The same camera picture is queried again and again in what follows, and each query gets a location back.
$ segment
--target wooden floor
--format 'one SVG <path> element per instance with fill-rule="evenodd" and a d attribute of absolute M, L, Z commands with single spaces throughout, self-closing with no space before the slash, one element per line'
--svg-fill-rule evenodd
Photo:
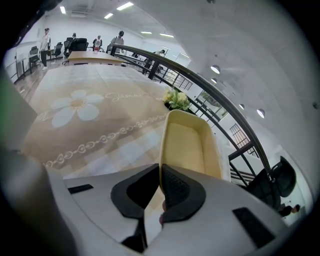
<path fill-rule="evenodd" d="M 22 95 L 26 102 L 29 103 L 45 74 L 49 70 L 64 67 L 64 65 L 62 64 L 63 61 L 65 61 L 65 59 L 63 58 L 60 58 L 58 60 L 47 61 L 46 70 L 42 70 L 42 63 L 41 65 L 32 67 L 32 73 L 30 74 L 30 71 L 28 70 L 25 73 L 25 77 L 21 77 L 20 80 L 14 83 L 14 87 Z"/>

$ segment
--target flower center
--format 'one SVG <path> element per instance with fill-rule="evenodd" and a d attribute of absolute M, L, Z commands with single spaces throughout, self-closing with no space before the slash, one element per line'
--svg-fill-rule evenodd
<path fill-rule="evenodd" d="M 75 99 L 70 103 L 70 107 L 75 109 L 81 108 L 84 105 L 84 103 L 85 102 L 83 101 L 83 99 Z"/>

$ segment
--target flower bouquet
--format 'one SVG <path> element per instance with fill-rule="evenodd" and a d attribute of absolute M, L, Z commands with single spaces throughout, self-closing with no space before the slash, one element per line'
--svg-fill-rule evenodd
<path fill-rule="evenodd" d="M 183 92 L 178 92 L 174 89 L 167 89 L 163 96 L 163 102 L 169 110 L 183 110 L 192 113 L 189 110 L 190 101 L 188 100 L 187 95 Z"/>

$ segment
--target beige plastic container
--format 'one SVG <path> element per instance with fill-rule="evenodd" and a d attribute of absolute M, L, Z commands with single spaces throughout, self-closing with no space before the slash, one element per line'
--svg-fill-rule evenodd
<path fill-rule="evenodd" d="M 172 110 L 165 120 L 160 148 L 160 182 L 163 164 L 186 168 L 221 179 L 216 139 L 209 124 L 202 118 Z"/>

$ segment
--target black flower pot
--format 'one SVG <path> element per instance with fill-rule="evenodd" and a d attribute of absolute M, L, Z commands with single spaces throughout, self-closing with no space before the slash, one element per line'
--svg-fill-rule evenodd
<path fill-rule="evenodd" d="M 169 104 L 169 103 L 164 103 L 164 105 L 165 105 L 165 107 L 168 109 L 168 110 L 176 110 L 177 108 L 172 108 L 171 107 L 171 105 Z M 189 108 L 187 109 L 187 110 L 183 110 L 183 111 L 185 111 L 185 112 L 188 112 L 188 113 L 190 113 L 190 114 L 193 114 L 193 115 L 195 115 L 195 113 L 193 113 Z"/>

